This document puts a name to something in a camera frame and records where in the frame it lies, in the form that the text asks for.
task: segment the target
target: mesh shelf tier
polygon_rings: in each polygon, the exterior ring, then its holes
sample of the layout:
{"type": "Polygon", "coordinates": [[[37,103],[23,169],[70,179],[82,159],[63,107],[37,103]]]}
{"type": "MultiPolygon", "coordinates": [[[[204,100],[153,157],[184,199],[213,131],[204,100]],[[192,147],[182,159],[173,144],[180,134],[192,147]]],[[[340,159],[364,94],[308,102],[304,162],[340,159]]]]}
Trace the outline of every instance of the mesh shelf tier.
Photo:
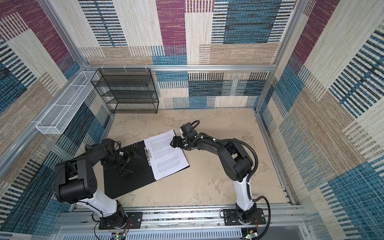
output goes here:
{"type": "Polygon", "coordinates": [[[98,69],[91,81],[112,113],[157,113],[159,99],[145,68],[98,69]]]}
{"type": "Polygon", "coordinates": [[[83,71],[47,111],[36,128],[43,134],[63,134],[93,86],[93,71],[83,71]]]}

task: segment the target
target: beige table surface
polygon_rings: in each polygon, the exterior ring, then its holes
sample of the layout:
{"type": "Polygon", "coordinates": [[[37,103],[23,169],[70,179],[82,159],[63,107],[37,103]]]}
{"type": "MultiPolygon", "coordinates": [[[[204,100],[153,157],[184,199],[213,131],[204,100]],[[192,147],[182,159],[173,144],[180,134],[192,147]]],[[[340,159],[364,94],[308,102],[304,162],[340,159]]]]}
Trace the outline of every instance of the beige table surface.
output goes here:
{"type": "MultiPolygon", "coordinates": [[[[116,114],[108,137],[121,141],[122,147],[125,147],[171,129],[180,135],[179,127],[194,120],[200,120],[197,132],[204,132],[218,139],[237,138],[250,144],[259,158],[259,167],[251,178],[253,197],[264,195],[270,203],[286,202],[260,128],[250,108],[159,109],[157,114],[116,114]]],[[[199,150],[184,153],[190,164],[189,168],[116,199],[124,207],[223,205],[236,202],[233,182],[225,174],[218,156],[199,150]]],[[[104,191],[100,163],[94,170],[98,187],[104,191]]]]}

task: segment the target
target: paper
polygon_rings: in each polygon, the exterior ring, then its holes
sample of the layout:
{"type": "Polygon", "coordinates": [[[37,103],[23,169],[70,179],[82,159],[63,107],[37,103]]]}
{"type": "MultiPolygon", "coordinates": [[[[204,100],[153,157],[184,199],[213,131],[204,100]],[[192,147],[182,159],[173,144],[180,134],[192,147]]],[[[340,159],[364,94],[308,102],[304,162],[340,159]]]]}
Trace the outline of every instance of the paper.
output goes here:
{"type": "Polygon", "coordinates": [[[156,180],[169,176],[189,166],[188,161],[180,148],[170,146],[175,132],[170,130],[160,135],[144,139],[149,152],[149,161],[156,180]]]}

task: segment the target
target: patterned carpet wall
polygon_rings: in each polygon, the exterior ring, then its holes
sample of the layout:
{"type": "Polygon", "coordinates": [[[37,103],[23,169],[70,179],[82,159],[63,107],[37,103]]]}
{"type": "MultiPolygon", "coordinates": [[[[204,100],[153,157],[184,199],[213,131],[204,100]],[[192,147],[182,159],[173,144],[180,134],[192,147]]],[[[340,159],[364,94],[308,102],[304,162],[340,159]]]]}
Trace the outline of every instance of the patterned carpet wall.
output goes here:
{"type": "Polygon", "coordinates": [[[384,1],[310,0],[260,114],[318,239],[384,239],[384,1]]]}
{"type": "Polygon", "coordinates": [[[268,72],[152,72],[160,109],[253,108],[268,72]]]}
{"type": "Polygon", "coordinates": [[[48,239],[61,212],[52,193],[56,163],[84,152],[86,144],[101,140],[110,115],[95,90],[62,135],[35,137],[0,181],[0,236],[2,239],[48,239]]]}
{"type": "Polygon", "coordinates": [[[295,0],[51,0],[91,65],[272,64],[295,0]]]}
{"type": "Polygon", "coordinates": [[[78,69],[36,0],[0,0],[0,155],[78,69]]]}

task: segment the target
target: black mounting plate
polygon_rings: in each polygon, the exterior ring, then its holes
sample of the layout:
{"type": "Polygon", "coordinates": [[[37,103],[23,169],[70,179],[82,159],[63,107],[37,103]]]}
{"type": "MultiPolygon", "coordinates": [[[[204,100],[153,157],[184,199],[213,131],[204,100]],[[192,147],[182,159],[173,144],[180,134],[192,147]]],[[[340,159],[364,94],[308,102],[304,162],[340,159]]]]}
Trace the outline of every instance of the black mounting plate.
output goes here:
{"type": "MultiPolygon", "coordinates": [[[[223,209],[221,212],[223,213],[224,223],[226,226],[243,225],[238,220],[236,209],[223,209]]],[[[259,222],[259,225],[266,224],[263,209],[256,209],[254,216],[256,217],[257,222],[259,222]]],[[[255,224],[256,221],[253,218],[251,221],[251,225],[255,224]]]]}
{"type": "MultiPolygon", "coordinates": [[[[128,219],[131,220],[131,229],[139,229],[141,226],[141,221],[142,221],[142,212],[125,212],[128,216],[128,219]]],[[[103,223],[100,222],[99,224],[99,230],[111,230],[116,228],[112,226],[107,226],[104,225],[103,223]]]]}

